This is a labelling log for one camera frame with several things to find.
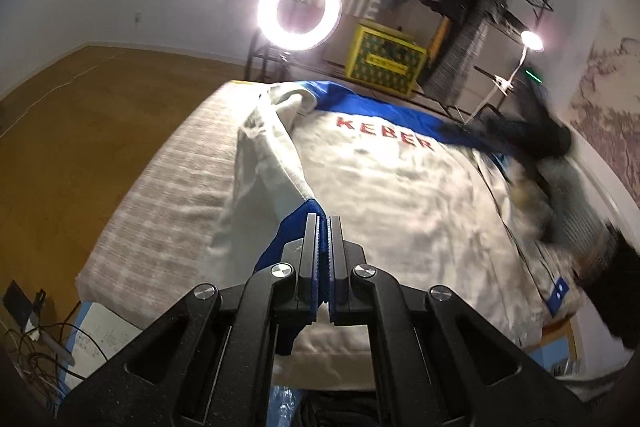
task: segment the black metal rack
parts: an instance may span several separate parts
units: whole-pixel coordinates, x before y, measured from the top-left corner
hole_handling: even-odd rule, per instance
[[[540,21],[545,13],[545,11],[553,11],[553,8],[549,4],[550,0],[525,0],[527,3],[531,5],[536,17],[536,23],[534,25],[534,29],[537,29],[540,25]],[[513,36],[510,35],[504,29],[498,28],[500,31],[505,33],[505,35],[509,36],[513,39]],[[311,71],[313,73],[318,73],[323,76],[330,76],[337,80],[344,80],[353,84],[357,84],[353,79],[348,78],[344,74],[344,66],[340,64],[335,64],[333,62],[329,62],[327,60],[318,60],[317,58],[314,60],[309,60],[307,57],[308,53],[305,52],[288,52],[281,48],[277,48],[273,46],[270,42],[265,41],[264,43],[260,43],[260,37],[262,36],[262,32],[258,28],[250,41],[249,45],[249,53],[244,67],[244,79],[249,81],[251,80],[254,58],[260,59],[262,61],[260,66],[260,74],[258,75],[257,80],[259,82],[279,82],[284,81],[286,79],[287,70],[290,67],[302,68],[306,71]],[[269,62],[275,63],[276,75],[275,77],[268,77],[268,64]],[[481,68],[474,67],[475,70],[479,71],[481,74],[494,79],[494,76],[487,71],[481,70]],[[403,96],[400,94],[393,94],[391,92],[387,92],[381,89],[377,89],[374,84],[366,84],[368,89],[383,93],[386,96],[390,96],[392,98],[396,98],[398,100],[402,100],[404,102],[409,102],[415,105],[418,108],[423,110],[430,111],[436,115],[442,116],[449,120],[465,123],[465,120],[471,116],[471,113],[461,110],[452,105],[444,105],[443,103],[435,100],[434,98],[426,96],[421,90],[413,89],[409,95]],[[485,107],[493,108],[490,104],[486,104]]]

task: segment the ring light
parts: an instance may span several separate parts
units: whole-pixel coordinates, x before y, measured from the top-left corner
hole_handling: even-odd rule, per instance
[[[324,0],[324,13],[318,25],[307,33],[285,31],[278,21],[280,0],[258,2],[258,26],[264,35],[279,48],[292,51],[308,50],[324,41],[340,19],[340,0]]]

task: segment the silver screw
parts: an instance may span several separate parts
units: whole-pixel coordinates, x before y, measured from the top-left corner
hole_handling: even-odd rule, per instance
[[[358,277],[368,279],[376,274],[376,269],[369,264],[358,264],[353,271]]]
[[[451,295],[451,290],[446,286],[439,285],[431,288],[431,297],[436,299],[436,301],[448,301]]]
[[[289,277],[293,272],[293,267],[287,263],[278,263],[275,266],[271,267],[271,275],[277,277],[278,279],[284,279],[285,277]]]
[[[200,299],[201,301],[206,301],[208,298],[212,297],[216,293],[216,287],[209,283],[198,284],[193,289],[193,294],[196,296],[196,299]]]

